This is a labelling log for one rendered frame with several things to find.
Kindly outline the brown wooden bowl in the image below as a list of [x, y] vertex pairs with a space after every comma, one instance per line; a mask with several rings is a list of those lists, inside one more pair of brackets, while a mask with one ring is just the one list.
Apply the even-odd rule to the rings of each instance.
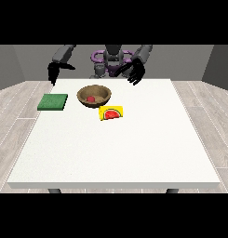
[[[82, 87], [76, 96], [84, 106], [95, 109], [104, 106], [111, 98], [112, 92], [106, 86], [92, 85]], [[95, 102], [88, 102], [88, 96], [94, 96]]]

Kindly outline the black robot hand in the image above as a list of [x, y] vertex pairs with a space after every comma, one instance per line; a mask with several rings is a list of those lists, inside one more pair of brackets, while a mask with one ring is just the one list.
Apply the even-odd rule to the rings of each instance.
[[47, 66], [48, 80], [52, 85], [56, 84], [60, 69], [74, 70], [74, 66], [68, 63], [50, 62]]
[[142, 77], [145, 75], [145, 68], [140, 59], [134, 59], [133, 61], [121, 66], [114, 73], [114, 76], [117, 77], [120, 73], [123, 73], [129, 69], [132, 69], [132, 71], [130, 72], [129, 78], [127, 80], [135, 86], [141, 81]]

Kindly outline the green square pad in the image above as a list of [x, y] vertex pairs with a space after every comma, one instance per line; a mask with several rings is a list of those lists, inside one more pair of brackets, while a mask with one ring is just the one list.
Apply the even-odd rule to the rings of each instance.
[[64, 109], [67, 94], [45, 94], [38, 106], [38, 111], [62, 111]]

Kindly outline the yellow cup with melon print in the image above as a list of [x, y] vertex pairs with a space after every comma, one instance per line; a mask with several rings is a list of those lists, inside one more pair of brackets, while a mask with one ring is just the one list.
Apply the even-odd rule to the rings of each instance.
[[99, 107], [99, 117], [101, 121], [120, 118], [122, 116], [123, 116], [122, 106], [100, 106]]

